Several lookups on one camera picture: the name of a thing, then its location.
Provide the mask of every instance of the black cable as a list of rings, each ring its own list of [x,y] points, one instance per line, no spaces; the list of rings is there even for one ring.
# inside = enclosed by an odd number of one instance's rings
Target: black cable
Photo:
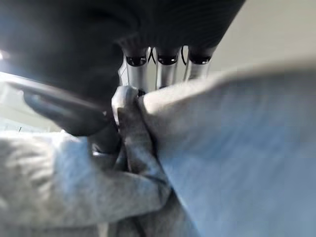
[[[184,56],[183,56],[183,47],[184,47],[184,46],[181,47],[181,58],[182,58],[183,64],[184,64],[184,65],[187,65],[186,61],[184,60]]]
[[[154,64],[156,64],[156,60],[154,58],[153,54],[153,48],[150,49],[149,57],[148,57],[148,62],[150,61],[150,57],[153,59]]]

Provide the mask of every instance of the light blue fabric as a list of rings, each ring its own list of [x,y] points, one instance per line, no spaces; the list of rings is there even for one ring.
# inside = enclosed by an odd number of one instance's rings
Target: light blue fabric
[[[310,65],[248,68],[141,101],[158,159],[201,236],[316,236]]]

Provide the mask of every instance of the silver cylinder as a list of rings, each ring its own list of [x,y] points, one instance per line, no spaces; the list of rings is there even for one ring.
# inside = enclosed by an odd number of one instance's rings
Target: silver cylinder
[[[137,89],[141,89],[144,92],[148,92],[148,82],[147,82],[147,62],[142,66],[131,66],[128,63],[127,67],[127,76],[128,76],[128,85],[134,86]]]
[[[184,81],[207,76],[210,61],[208,61],[206,64],[195,64],[188,58],[186,71],[184,74]]]
[[[156,89],[173,85],[176,79],[178,61],[171,65],[164,65],[157,60]]]

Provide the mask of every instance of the metal tube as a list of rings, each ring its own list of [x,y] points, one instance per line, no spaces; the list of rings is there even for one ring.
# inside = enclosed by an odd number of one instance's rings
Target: metal tube
[[[156,62],[156,89],[161,89],[175,83],[178,65],[178,54],[174,56],[174,61],[170,65],[161,63],[157,54]]]
[[[214,48],[189,47],[184,81],[205,77],[208,74]]]

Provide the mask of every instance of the cloth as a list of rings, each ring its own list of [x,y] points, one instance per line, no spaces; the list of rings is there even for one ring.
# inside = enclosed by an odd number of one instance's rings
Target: cloth
[[[316,236],[315,65],[237,68],[140,100],[201,236]]]
[[[195,236],[154,156],[138,90],[121,89],[118,158],[92,154],[87,138],[67,133],[0,135],[2,236],[98,236],[93,225],[104,222],[114,223],[110,237]]]

